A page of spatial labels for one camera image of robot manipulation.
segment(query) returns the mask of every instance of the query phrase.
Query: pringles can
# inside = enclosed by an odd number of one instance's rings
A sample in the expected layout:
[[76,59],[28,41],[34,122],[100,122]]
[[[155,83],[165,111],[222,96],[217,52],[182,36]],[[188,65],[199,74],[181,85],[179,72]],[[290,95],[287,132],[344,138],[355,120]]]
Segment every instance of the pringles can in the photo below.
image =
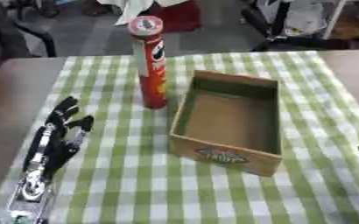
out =
[[144,105],[160,109],[165,97],[165,51],[162,39],[163,21],[158,17],[136,17],[128,24],[132,36]]

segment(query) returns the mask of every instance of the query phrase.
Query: gingham tablecloth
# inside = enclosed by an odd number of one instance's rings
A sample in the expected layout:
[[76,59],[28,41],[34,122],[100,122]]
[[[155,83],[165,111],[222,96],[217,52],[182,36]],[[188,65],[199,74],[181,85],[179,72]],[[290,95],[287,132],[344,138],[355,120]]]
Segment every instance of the gingham tablecloth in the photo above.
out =
[[[281,81],[284,160],[272,178],[171,153],[168,125],[194,69]],[[182,56],[166,76],[168,106],[149,110],[131,56],[68,58],[0,188],[0,211],[32,133],[73,95],[96,123],[57,177],[51,223],[359,223],[359,105],[318,53]]]

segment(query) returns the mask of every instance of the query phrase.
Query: chair leg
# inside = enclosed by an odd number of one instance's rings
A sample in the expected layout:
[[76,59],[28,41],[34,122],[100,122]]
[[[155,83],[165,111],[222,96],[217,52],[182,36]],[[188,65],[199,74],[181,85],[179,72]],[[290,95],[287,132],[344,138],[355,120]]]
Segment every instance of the chair leg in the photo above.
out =
[[16,0],[16,7],[18,19],[23,20],[23,8],[25,7],[23,4],[23,0]]

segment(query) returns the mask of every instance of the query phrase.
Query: robot finger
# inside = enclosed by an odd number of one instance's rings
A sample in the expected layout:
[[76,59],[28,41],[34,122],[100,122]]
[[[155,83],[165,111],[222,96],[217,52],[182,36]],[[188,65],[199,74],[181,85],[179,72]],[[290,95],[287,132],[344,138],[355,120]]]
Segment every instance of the robot finger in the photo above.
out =
[[69,122],[67,124],[67,127],[69,129],[72,129],[74,127],[80,127],[82,130],[89,132],[91,131],[93,125],[94,125],[94,117],[91,115],[87,115],[80,120]]
[[60,113],[65,113],[70,108],[76,106],[77,99],[73,98],[73,96],[67,97],[65,100],[61,101],[53,110],[58,111]]
[[67,121],[71,116],[73,116],[77,113],[79,113],[79,107],[75,106],[75,107],[72,107],[69,110],[65,111],[62,114],[62,118],[64,119],[64,121]]

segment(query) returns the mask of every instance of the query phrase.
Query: open cardboard box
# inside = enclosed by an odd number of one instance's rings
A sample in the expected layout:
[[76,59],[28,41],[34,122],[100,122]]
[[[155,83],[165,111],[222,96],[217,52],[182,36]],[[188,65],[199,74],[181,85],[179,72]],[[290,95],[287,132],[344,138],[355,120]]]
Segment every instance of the open cardboard box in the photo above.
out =
[[282,160],[278,82],[195,71],[170,136],[174,152],[270,176]]

